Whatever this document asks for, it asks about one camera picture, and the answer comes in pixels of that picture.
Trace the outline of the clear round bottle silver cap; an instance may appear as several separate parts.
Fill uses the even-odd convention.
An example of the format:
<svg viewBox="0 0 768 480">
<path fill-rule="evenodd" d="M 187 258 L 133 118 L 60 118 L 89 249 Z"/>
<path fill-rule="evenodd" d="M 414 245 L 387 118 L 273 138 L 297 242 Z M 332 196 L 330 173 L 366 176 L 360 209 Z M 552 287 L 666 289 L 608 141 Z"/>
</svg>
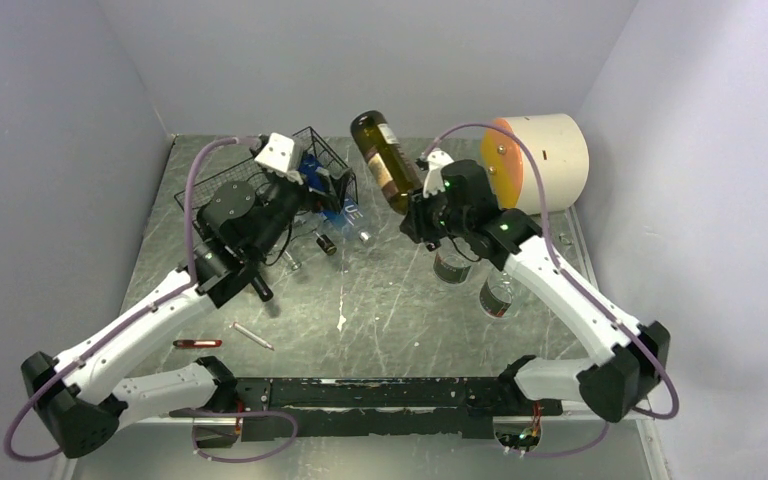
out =
<svg viewBox="0 0 768 480">
<path fill-rule="evenodd" d="M 442 282 L 459 285 L 467 281 L 472 270 L 472 263 L 455 253 L 436 252 L 433 262 L 433 272 Z"/>
</svg>

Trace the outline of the dark wine bottle white neck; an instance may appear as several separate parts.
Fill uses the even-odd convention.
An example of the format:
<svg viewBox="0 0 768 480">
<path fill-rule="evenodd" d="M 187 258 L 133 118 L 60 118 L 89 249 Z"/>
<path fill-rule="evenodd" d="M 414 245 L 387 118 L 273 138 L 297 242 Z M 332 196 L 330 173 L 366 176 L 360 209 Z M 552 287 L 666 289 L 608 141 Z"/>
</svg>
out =
<svg viewBox="0 0 768 480">
<path fill-rule="evenodd" d="M 361 113 L 351 122 L 350 133 L 388 205 L 405 215 L 410 194 L 422 184 L 383 114 L 377 110 Z"/>
</svg>

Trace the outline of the clear square liquor bottle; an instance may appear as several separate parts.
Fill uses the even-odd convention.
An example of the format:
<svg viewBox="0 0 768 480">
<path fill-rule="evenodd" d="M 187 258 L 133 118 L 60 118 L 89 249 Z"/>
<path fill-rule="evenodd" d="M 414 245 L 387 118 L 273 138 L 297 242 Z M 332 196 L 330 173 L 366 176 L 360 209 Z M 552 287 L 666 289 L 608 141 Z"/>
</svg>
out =
<svg viewBox="0 0 768 480">
<path fill-rule="evenodd" d="M 298 250 L 300 241 L 303 240 L 312 240 L 326 256 L 333 256 L 338 250 L 333 239 L 322 227 L 311 227 L 301 232 L 293 231 L 289 236 L 287 248 L 281 254 L 281 258 L 292 271 L 297 271 L 302 267 L 302 258 Z"/>
</svg>

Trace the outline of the dark green wine bottle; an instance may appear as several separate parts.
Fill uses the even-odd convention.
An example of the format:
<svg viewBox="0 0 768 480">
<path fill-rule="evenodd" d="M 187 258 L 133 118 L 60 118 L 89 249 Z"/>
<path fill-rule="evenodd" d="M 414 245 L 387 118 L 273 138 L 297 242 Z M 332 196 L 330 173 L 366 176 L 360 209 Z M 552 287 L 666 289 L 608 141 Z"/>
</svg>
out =
<svg viewBox="0 0 768 480">
<path fill-rule="evenodd" d="M 274 293 L 272 289 L 258 271 L 254 271 L 251 274 L 249 284 L 262 302 L 269 302 L 273 299 Z"/>
</svg>

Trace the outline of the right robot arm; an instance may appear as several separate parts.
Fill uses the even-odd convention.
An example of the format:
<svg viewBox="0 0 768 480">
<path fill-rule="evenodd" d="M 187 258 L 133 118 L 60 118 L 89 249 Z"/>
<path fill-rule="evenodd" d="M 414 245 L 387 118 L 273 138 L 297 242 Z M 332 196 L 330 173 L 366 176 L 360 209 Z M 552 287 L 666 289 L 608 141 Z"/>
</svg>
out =
<svg viewBox="0 0 768 480">
<path fill-rule="evenodd" d="M 548 233 L 529 215 L 500 208 L 476 161 L 436 150 L 427 163 L 401 231 L 431 248 L 443 238 L 464 240 L 547 305 L 586 352 L 573 360 L 528 356 L 510 366 L 499 389 L 502 406 L 522 414 L 538 400 L 581 402 L 610 423 L 637 409 L 666 380 L 666 327 L 641 322 L 613 304 L 555 252 Z"/>
</svg>

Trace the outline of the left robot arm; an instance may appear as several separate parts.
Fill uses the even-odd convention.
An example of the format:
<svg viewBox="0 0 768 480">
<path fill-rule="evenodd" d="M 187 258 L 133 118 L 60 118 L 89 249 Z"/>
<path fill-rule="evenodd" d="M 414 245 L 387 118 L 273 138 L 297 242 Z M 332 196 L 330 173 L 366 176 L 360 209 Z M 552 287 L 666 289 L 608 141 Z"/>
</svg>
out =
<svg viewBox="0 0 768 480">
<path fill-rule="evenodd" d="M 295 167 L 287 173 L 233 167 L 182 193 L 189 215 L 185 259 L 149 294 L 101 331 L 57 355 L 22 364 L 36 413 L 70 458 L 85 456 L 140 420 L 177 410 L 214 416 L 240 409 L 233 373 L 213 356 L 174 371 L 135 377 L 132 370 L 190 321 L 246 288 L 263 301 L 272 290 L 261 268 L 300 212 L 339 210 L 353 188 L 347 167 Z"/>
</svg>

